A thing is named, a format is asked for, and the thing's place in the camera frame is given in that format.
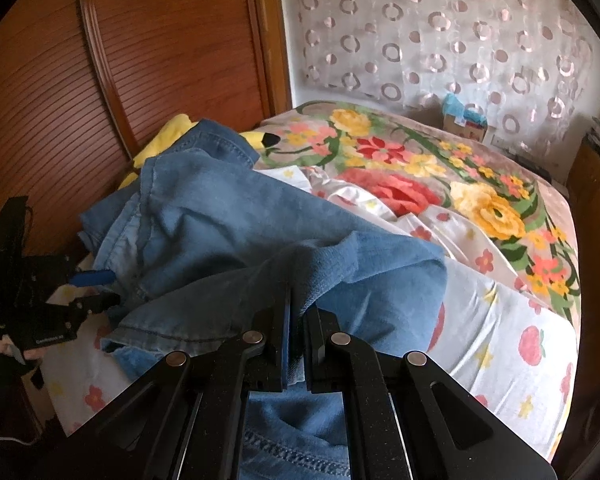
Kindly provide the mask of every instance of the wooden cabinet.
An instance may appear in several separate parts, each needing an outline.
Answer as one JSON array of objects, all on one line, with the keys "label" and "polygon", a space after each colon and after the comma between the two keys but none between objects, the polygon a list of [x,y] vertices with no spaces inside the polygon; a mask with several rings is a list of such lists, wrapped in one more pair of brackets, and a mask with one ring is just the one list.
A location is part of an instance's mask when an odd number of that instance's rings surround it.
[{"label": "wooden cabinet", "polygon": [[600,153],[583,140],[567,188],[578,237],[582,336],[576,392],[600,387]]}]

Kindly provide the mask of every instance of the white cable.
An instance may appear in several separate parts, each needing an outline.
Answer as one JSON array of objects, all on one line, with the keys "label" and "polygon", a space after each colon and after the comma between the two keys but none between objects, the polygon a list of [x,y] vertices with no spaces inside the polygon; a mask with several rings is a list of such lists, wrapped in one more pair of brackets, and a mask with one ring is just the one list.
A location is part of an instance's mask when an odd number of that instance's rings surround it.
[{"label": "white cable", "polygon": [[0,442],[8,441],[8,442],[17,442],[18,444],[22,444],[23,446],[33,446],[40,438],[36,438],[31,442],[24,442],[19,438],[15,438],[14,436],[0,436]]}]

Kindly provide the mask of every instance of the wooden wardrobe door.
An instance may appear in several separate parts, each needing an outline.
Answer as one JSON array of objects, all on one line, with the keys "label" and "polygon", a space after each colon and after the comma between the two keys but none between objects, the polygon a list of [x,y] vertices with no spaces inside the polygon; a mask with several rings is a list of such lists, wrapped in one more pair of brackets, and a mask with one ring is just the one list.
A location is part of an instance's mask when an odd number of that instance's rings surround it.
[{"label": "wooden wardrobe door", "polygon": [[269,116],[252,1],[93,1],[115,85],[141,145],[179,112],[236,130]]},{"label": "wooden wardrobe door", "polygon": [[76,0],[18,0],[0,22],[0,208],[28,194],[27,251],[75,240],[125,154],[90,67]]}]

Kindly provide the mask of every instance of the mattress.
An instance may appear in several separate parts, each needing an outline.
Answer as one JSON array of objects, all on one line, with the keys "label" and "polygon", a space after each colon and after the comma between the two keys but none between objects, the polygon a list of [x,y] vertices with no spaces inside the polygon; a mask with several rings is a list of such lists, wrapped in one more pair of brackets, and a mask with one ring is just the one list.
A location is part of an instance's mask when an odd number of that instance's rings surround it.
[{"label": "mattress", "polygon": [[[443,247],[448,285],[428,353],[549,460],[569,412],[580,323],[561,195],[480,144],[351,104],[311,102],[259,130],[281,141],[256,170]],[[52,300],[88,293],[67,285]],[[92,316],[45,356],[67,434],[129,384],[99,349],[109,330],[106,316]]]}]

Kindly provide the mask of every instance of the sheer curtain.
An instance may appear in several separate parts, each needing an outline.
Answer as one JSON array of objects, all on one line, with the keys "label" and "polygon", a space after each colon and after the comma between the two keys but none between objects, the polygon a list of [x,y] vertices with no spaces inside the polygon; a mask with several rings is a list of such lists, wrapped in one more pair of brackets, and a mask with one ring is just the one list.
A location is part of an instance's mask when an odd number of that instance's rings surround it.
[{"label": "sheer curtain", "polygon": [[448,92],[535,156],[586,91],[592,28],[570,0],[297,0],[305,77],[398,113]]}]

